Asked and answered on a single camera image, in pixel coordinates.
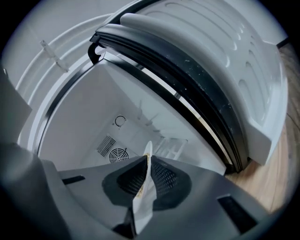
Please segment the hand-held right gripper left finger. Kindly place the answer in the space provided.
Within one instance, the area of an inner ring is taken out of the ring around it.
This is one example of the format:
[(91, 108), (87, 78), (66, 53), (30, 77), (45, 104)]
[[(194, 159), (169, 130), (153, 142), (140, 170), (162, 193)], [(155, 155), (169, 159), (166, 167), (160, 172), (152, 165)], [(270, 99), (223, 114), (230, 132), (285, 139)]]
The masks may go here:
[(147, 157), (132, 157), (117, 163), (60, 171), (59, 175), (80, 206), (117, 234), (137, 236), (133, 199), (147, 173)]

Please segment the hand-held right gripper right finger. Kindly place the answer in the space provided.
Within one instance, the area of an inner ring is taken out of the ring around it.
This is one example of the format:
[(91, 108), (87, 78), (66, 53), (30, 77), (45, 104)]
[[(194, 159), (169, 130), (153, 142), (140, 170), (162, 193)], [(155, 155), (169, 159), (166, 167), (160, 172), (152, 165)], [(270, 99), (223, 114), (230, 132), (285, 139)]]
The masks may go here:
[(153, 217), (142, 240), (257, 240), (266, 209), (224, 176), (200, 167), (153, 157), (158, 184)]

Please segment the white plate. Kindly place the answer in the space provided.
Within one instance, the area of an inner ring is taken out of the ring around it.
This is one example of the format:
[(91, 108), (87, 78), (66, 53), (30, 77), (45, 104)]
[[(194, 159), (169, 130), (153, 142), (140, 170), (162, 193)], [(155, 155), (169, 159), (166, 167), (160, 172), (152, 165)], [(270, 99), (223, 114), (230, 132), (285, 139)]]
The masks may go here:
[[(144, 150), (143, 156), (146, 153), (149, 153), (152, 157), (152, 141), (149, 141)], [(152, 177), (150, 176), (150, 181), (148, 189), (145, 192), (145, 195), (142, 199), (135, 196), (133, 199), (133, 215), (134, 215), (134, 224), (135, 232), (139, 235), (145, 226), (149, 223), (150, 219), (153, 216), (153, 202), (157, 198), (156, 187)]]

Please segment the white ceiling pipes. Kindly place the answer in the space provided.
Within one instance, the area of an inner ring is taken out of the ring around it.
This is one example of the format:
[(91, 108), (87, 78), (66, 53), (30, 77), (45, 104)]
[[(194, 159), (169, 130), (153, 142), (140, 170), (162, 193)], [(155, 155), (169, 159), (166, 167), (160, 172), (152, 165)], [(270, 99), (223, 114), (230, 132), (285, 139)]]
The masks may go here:
[[(89, 39), (95, 30), (110, 16), (111, 14), (105, 14), (93, 17), (64, 31), (50, 42), (41, 38), (38, 40), (38, 43), (41, 46), (40, 41), (44, 40), (54, 50), (56, 55), (66, 62), (70, 71), (71, 67), (87, 54)], [(66, 73), (59, 68), (54, 60), (49, 58), (41, 46), (41, 50), (26, 67), (16, 85), (16, 89), (23, 99), (27, 102), (31, 101), (31, 96), (37, 91), (40, 84), (44, 82), (43, 78), (49, 74), (53, 67), (58, 67), (59, 75)]]

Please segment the white pipe bracket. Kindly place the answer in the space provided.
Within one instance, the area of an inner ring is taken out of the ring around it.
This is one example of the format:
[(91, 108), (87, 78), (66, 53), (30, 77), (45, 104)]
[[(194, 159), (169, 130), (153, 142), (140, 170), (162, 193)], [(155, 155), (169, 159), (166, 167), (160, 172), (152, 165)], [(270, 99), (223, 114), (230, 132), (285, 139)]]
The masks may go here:
[(54, 62), (59, 66), (60, 69), (62, 69), (64, 72), (68, 72), (69, 68), (65, 61), (63, 61), (61, 58), (59, 58), (54, 50), (44, 41), (40, 41), (41, 46), (43, 47), (43, 50), (47, 53), (50, 59), (54, 60)]

